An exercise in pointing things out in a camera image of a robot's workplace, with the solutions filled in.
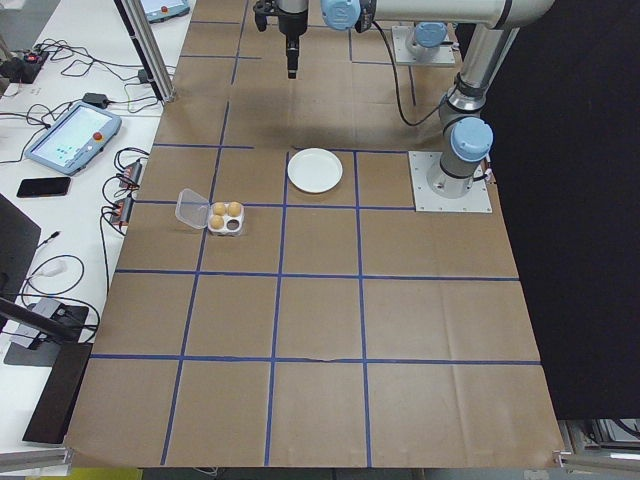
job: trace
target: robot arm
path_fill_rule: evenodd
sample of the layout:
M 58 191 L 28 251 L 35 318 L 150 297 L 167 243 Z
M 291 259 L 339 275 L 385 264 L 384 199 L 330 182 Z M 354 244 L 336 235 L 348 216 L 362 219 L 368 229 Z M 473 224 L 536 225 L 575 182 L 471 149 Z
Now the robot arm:
M 464 67 L 450 91 L 449 104 L 468 113 L 479 111 L 484 96 L 518 29 L 542 17 L 554 0 L 321 0 L 325 23 L 336 30 L 363 32 L 373 20 L 440 21 L 478 25 Z M 260 31 L 267 17 L 278 19 L 286 37 L 289 78 L 296 78 L 300 37 L 307 31 L 309 0 L 258 0 L 254 7 Z
M 364 32 L 374 21 L 474 23 L 462 70 L 438 108 L 445 151 L 427 179 L 436 193 L 459 198 L 475 181 L 473 172 L 493 142 L 480 120 L 487 90 L 520 27 L 542 17 L 554 0 L 321 0 L 325 23 L 335 30 Z M 289 78 L 296 77 L 299 39 L 307 29 L 309 0 L 258 0 L 254 11 L 260 30 L 266 16 L 278 17 L 285 34 Z

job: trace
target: smartphone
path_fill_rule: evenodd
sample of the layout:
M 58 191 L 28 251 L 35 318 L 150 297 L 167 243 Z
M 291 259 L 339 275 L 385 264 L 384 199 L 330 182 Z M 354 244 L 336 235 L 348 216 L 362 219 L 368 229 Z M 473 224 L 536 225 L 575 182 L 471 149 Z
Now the smartphone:
M 71 184 L 70 177 L 25 178 L 18 188 L 19 198 L 54 197 L 66 195 Z

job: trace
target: clear plastic egg carton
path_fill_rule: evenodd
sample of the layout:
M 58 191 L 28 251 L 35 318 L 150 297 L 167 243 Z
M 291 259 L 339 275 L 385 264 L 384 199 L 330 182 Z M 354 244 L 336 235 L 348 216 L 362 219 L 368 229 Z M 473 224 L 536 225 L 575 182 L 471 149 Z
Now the clear plastic egg carton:
M 215 235 L 236 236 L 244 227 L 244 206 L 238 202 L 216 202 L 185 188 L 178 196 L 176 218 L 198 230 L 208 229 Z

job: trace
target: egg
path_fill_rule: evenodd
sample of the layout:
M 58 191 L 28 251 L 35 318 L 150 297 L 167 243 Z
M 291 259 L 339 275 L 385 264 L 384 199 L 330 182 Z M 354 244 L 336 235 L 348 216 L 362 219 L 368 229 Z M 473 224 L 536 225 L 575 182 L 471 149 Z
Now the egg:
M 214 215 L 224 215 L 225 213 L 227 213 L 227 207 L 224 203 L 222 202 L 216 202 L 213 204 L 213 214 Z
M 224 227 L 224 218 L 222 218 L 220 215 L 213 215 L 209 219 L 209 226 L 214 230 L 220 230 Z
M 238 202 L 231 202 L 229 204 L 228 212 L 232 217 L 239 217 L 242 214 L 242 204 Z

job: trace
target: black curtain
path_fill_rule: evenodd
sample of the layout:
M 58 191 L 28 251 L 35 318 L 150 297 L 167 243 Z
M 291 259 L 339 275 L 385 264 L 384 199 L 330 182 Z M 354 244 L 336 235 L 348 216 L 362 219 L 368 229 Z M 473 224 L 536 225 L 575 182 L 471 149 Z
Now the black curtain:
M 638 0 L 556 0 L 483 113 L 559 419 L 640 416 L 638 25 Z

